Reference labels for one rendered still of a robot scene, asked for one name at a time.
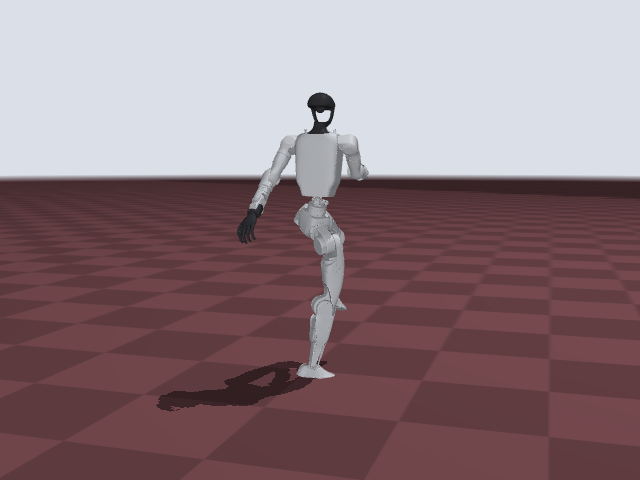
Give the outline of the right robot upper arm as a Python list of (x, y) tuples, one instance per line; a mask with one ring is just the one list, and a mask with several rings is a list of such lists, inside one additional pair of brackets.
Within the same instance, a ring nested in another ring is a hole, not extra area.
[(361, 158), (358, 146), (358, 140), (354, 135), (339, 135), (339, 149), (345, 154), (347, 160), (348, 177), (352, 179), (361, 179)]

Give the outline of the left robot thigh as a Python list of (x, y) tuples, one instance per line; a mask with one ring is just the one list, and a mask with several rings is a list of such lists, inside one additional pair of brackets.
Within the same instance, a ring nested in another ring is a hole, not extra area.
[[(299, 221), (299, 214), (300, 214), (300, 211), (301, 211), (301, 209), (302, 209), (302, 208), (306, 208), (306, 207), (308, 207), (308, 204), (304, 204), (304, 205), (303, 205), (303, 206), (298, 210), (298, 212), (296, 213), (295, 218), (294, 218), (294, 220), (293, 220), (293, 221), (294, 221), (297, 225), (298, 225), (298, 221)], [(327, 211), (326, 211), (326, 214), (330, 217), (330, 225), (329, 225), (329, 227), (328, 227), (328, 231), (329, 231), (330, 233), (337, 234), (337, 235), (339, 236), (340, 240), (341, 240), (341, 244), (343, 245), (344, 240), (345, 240), (345, 236), (344, 236), (343, 231), (341, 231), (341, 230), (339, 229), (339, 227), (337, 226), (336, 222), (334, 221), (334, 219), (332, 218), (332, 216), (331, 216)]]

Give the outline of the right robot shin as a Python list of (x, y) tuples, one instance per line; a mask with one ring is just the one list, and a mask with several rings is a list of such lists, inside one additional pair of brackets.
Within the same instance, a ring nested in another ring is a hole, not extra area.
[(325, 348), (324, 346), (329, 339), (332, 329), (335, 311), (336, 305), (333, 309), (330, 301), (322, 300), (316, 306), (316, 314), (313, 314), (310, 318), (309, 336), (311, 347), (308, 365), (310, 364), (310, 368), (314, 366), (312, 369), (319, 369), (320, 359), (322, 358)]

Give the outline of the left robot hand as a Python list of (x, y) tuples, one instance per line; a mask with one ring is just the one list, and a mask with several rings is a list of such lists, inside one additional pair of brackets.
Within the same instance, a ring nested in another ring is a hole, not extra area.
[(262, 204), (259, 204), (257, 209), (249, 209), (247, 211), (248, 216), (243, 219), (243, 221), (241, 222), (237, 230), (237, 235), (239, 236), (239, 240), (241, 243), (243, 243), (244, 241), (244, 243), (247, 244), (246, 236), (248, 241), (251, 242), (249, 232), (251, 233), (252, 238), (256, 240), (253, 232), (254, 225), (256, 224), (257, 218), (261, 216), (262, 211), (263, 211)]

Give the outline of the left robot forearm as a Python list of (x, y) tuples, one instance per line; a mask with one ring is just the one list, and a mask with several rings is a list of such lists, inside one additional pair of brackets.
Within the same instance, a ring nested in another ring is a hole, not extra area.
[(264, 211), (264, 206), (267, 203), (267, 199), (274, 188), (273, 184), (270, 181), (268, 181), (270, 172), (271, 172), (271, 169), (267, 169), (263, 173), (261, 181), (258, 185), (259, 188), (252, 199), (252, 203), (250, 204), (249, 209), (257, 209), (258, 205), (262, 204), (263, 211)]

